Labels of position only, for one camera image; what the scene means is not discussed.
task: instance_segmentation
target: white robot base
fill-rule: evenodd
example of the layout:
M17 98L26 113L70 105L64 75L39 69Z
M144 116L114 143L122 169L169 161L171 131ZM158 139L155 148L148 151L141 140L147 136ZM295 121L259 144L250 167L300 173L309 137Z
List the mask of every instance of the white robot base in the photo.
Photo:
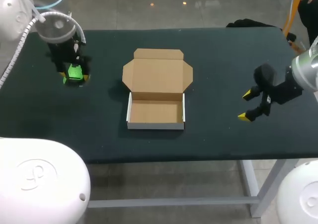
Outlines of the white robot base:
M90 196L86 165L48 140L0 138L0 223L75 224Z
M318 223L318 160L285 177L277 194L277 214L281 224Z

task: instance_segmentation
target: logo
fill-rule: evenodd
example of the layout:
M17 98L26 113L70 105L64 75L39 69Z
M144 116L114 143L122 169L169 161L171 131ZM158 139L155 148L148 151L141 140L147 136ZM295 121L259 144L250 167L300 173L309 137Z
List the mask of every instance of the logo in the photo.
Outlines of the logo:
M307 215L318 219L318 182L312 182L302 190L300 204Z
M20 187L22 191L50 187L57 180L55 167L43 159L30 159L19 164Z

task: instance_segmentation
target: orange chair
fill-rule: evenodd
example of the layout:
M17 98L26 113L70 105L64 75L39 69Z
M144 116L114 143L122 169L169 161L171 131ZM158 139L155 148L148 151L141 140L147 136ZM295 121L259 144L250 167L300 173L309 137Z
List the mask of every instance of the orange chair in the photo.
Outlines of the orange chair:
M283 33L284 33L285 37L287 37L287 34L288 34L290 28L292 27L292 24L293 24L293 21L294 21L294 18L295 18L297 9L298 9L299 2L300 2L300 0L292 0L292 2L291 2L291 6L290 6L290 10L289 10L289 13L287 16L287 20L286 20L286 23L285 23L284 28L283 28Z

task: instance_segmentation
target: person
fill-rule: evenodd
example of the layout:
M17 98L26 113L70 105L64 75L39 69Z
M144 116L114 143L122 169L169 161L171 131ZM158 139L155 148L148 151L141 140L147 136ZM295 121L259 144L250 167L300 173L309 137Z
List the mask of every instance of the person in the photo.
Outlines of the person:
M301 0L298 13L307 28L310 45L318 36L318 0Z

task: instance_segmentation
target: box lid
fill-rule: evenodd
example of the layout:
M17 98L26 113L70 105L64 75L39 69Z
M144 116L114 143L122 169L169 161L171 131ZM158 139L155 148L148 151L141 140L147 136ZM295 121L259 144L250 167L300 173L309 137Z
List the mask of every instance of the box lid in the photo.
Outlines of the box lid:
M183 93L193 69L173 49L137 49L123 68L123 82L132 92Z

